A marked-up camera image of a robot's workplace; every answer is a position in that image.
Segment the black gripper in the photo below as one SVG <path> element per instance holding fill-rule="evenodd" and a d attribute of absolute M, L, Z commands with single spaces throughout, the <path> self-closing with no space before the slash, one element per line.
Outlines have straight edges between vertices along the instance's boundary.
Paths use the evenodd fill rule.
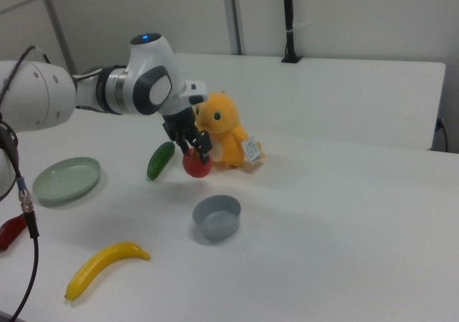
<path fill-rule="evenodd" d="M 209 152 L 212 150 L 210 135 L 207 131 L 198 131 L 193 107 L 172 115 L 164 115 L 163 120 L 163 127 L 169 139 L 179 146 L 183 154 L 189 150 L 189 145 L 195 146 L 201 162 L 206 164 L 209 161 Z"/>

